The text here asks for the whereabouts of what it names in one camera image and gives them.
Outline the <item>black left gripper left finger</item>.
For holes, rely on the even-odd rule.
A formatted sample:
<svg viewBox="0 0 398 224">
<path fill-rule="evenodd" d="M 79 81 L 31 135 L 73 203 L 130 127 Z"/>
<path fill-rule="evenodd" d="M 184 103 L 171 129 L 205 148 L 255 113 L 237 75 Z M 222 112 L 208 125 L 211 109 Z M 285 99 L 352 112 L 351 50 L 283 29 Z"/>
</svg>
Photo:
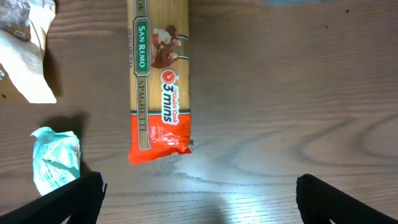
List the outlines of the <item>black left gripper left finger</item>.
<svg viewBox="0 0 398 224">
<path fill-rule="evenodd" d="M 2 215 L 1 223 L 96 223 L 107 186 L 99 172 L 90 172 Z"/>
</svg>

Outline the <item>San Remo spaghetti packet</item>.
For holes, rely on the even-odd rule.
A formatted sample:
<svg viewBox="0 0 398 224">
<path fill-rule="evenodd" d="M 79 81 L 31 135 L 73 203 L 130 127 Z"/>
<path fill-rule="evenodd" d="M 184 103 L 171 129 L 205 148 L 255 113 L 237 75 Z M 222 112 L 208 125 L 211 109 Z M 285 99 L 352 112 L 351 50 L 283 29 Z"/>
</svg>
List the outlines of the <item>San Remo spaghetti packet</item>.
<svg viewBox="0 0 398 224">
<path fill-rule="evenodd" d="M 187 0 L 128 0 L 131 148 L 142 164 L 190 153 Z"/>
</svg>

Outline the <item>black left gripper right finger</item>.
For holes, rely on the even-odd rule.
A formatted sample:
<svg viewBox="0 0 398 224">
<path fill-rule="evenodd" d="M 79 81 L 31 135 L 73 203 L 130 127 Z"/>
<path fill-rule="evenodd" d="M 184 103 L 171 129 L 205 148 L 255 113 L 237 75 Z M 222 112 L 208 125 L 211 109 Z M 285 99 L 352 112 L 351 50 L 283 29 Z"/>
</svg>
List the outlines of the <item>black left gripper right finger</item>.
<svg viewBox="0 0 398 224">
<path fill-rule="evenodd" d="M 304 224 L 397 224 L 396 219 L 311 174 L 297 178 L 296 203 Z"/>
</svg>

